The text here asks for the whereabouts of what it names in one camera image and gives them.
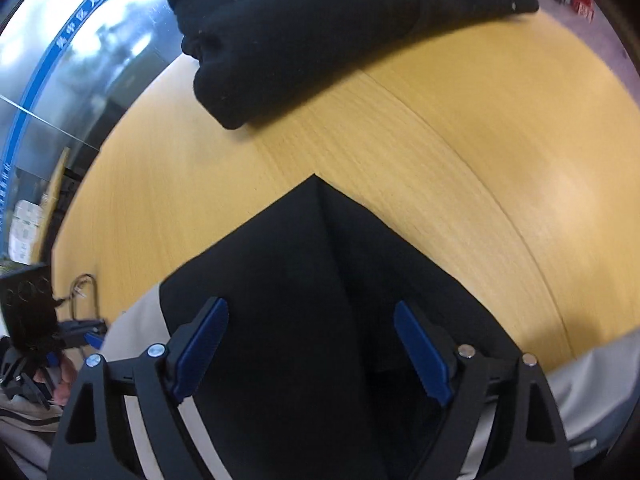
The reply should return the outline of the person's left hand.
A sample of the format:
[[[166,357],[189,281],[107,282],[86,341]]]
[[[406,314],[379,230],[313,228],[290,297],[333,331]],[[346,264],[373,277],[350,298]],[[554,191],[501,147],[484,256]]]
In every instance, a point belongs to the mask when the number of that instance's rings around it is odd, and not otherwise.
[[[78,376],[78,370],[76,370],[73,361],[63,354],[58,359],[58,366],[50,368],[49,374],[55,385],[52,399],[55,404],[65,406],[68,400],[70,400],[73,385]]]

